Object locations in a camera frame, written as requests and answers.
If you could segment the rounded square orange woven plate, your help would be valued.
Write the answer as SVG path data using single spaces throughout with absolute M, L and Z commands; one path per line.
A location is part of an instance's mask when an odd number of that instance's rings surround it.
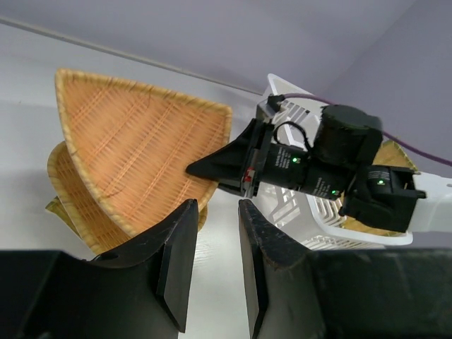
M 107 191 L 106 203 L 122 217 L 120 225 L 86 187 L 65 142 L 52 150 L 47 162 L 56 196 L 92 252 L 102 254 L 147 230 L 151 231 L 151 241 L 163 242 L 159 222 L 187 199 L 198 201 L 198 227 L 203 227 L 207 204 L 217 184 L 185 173 L 183 167 L 188 158 L 180 150 L 155 153 L 153 147 L 147 146 L 143 151 L 128 150 L 122 156 L 108 156 L 105 164 L 96 162 L 95 178 Z

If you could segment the square green-rimmed bamboo plate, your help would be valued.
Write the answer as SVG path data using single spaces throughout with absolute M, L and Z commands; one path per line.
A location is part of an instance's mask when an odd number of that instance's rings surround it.
M 417 167 L 415 166 L 414 162 L 407 156 L 405 151 L 395 141 L 385 141 L 381 144 L 381 147 L 374 159 L 374 164 L 395 167 L 408 167 L 414 171 L 417 171 Z M 351 217 L 347 217 L 347 220 L 342 224 L 341 227 L 347 230 L 358 231 L 383 237 L 398 237 L 402 235 L 400 232 L 368 227 Z

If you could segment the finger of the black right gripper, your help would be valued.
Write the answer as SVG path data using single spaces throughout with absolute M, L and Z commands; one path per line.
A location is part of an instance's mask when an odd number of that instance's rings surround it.
M 241 189 L 246 165 L 251 158 L 256 120 L 226 146 L 197 160 L 186 168 L 186 173 L 218 182 L 224 189 Z

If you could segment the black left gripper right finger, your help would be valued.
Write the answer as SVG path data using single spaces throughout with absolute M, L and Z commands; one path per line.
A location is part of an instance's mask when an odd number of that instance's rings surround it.
M 450 249 L 312 251 L 238 206 L 251 338 L 450 338 Z

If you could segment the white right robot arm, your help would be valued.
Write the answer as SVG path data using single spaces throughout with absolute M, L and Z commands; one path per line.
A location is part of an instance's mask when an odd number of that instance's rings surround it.
M 451 182 L 407 167 L 377 165 L 383 131 L 378 117 L 347 105 L 321 111 L 313 141 L 283 143 L 278 126 L 253 119 L 218 151 L 186 172 L 217 181 L 221 189 L 253 197 L 260 184 L 342 199 L 340 215 L 394 232 L 451 230 Z

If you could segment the triangular orange woven plate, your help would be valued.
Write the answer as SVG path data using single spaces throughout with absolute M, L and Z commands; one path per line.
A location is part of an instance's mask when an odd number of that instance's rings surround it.
M 71 160 L 95 202 L 127 235 L 187 199 L 204 208 L 218 183 L 186 167 L 226 145 L 232 108 L 175 90 L 72 69 L 54 76 Z

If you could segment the round green-rimmed bamboo plate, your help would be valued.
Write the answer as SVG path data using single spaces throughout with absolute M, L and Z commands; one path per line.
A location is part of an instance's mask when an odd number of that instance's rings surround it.
M 77 236 L 79 235 L 75 225 L 72 223 L 68 213 L 66 212 L 62 202 L 59 197 L 54 197 L 46 206 L 45 210 L 47 212 L 55 214 L 59 217 Z

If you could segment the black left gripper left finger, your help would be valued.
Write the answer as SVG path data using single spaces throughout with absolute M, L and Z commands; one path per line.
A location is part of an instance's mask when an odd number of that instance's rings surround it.
M 2 338 L 177 338 L 186 329 L 198 232 L 188 199 L 90 261 L 1 252 Z

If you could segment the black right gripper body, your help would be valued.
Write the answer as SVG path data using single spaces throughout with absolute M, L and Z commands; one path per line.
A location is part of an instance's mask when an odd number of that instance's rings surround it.
M 280 128 L 281 125 L 254 119 L 246 129 L 250 137 L 242 190 L 248 198 L 257 195 L 262 183 L 305 194 L 311 192 L 310 151 L 281 143 L 278 139 Z

